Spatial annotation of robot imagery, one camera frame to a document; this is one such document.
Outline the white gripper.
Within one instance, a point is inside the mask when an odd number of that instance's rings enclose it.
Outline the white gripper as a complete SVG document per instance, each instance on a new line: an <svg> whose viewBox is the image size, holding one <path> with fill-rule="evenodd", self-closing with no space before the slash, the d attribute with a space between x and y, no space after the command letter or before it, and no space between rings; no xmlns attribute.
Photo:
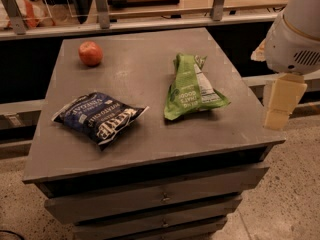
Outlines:
<svg viewBox="0 0 320 240"><path fill-rule="evenodd" d="M263 91L263 126L282 130L307 89L302 75L320 69L319 41L298 31L281 12L251 59L266 60L271 70L284 73L268 81Z"/></svg>

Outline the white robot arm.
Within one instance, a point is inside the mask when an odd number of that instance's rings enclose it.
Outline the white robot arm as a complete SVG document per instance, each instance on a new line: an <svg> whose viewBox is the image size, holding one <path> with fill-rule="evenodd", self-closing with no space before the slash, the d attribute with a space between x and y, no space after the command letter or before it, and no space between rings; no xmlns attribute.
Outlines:
<svg viewBox="0 0 320 240"><path fill-rule="evenodd" d="M320 0L289 0L252 53L278 77L263 92L263 126L281 130L306 92L305 76L320 69Z"/></svg>

